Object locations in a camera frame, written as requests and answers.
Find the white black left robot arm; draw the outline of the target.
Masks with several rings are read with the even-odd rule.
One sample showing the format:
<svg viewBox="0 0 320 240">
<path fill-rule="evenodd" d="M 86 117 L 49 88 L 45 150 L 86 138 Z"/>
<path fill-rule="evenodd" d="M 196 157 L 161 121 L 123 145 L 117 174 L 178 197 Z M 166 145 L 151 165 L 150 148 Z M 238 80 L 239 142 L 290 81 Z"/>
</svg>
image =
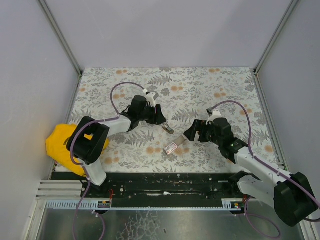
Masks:
<svg viewBox="0 0 320 240">
<path fill-rule="evenodd" d="M 101 186 L 107 179 L 100 156 L 108 137 L 130 132 L 138 127 L 140 122 L 158 126 L 167 121 L 161 105 L 156 103 L 158 96 L 157 92 L 147 92 L 145 96 L 136 95 L 130 106 L 113 118 L 82 118 L 69 138 L 66 149 L 72 161 L 74 158 L 78 159 L 92 184 Z"/>
</svg>

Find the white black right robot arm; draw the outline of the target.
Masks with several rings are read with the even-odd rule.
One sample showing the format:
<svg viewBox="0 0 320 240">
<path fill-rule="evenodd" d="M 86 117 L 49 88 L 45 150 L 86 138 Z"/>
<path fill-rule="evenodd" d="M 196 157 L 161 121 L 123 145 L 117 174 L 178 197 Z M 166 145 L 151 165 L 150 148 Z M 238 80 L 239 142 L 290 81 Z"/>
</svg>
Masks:
<svg viewBox="0 0 320 240">
<path fill-rule="evenodd" d="M 288 226 L 294 227 L 320 208 L 305 175 L 258 159 L 249 145 L 234 136 L 226 118 L 194 120 L 183 134 L 189 141 L 217 145 L 221 155 L 248 172 L 237 173 L 233 180 L 239 191 L 264 202 Z"/>
</svg>

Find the red white staple box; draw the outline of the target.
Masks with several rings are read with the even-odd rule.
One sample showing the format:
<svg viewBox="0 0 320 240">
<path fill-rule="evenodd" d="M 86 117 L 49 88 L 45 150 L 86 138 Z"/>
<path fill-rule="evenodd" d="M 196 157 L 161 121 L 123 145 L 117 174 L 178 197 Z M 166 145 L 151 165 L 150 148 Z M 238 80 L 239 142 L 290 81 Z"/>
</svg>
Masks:
<svg viewBox="0 0 320 240">
<path fill-rule="evenodd" d="M 172 154 L 175 150 L 178 149 L 180 145 L 182 145 L 187 138 L 184 135 L 179 136 L 177 139 L 175 139 L 172 143 L 170 143 L 168 146 L 166 146 L 163 151 L 167 154 L 170 155 Z"/>
</svg>

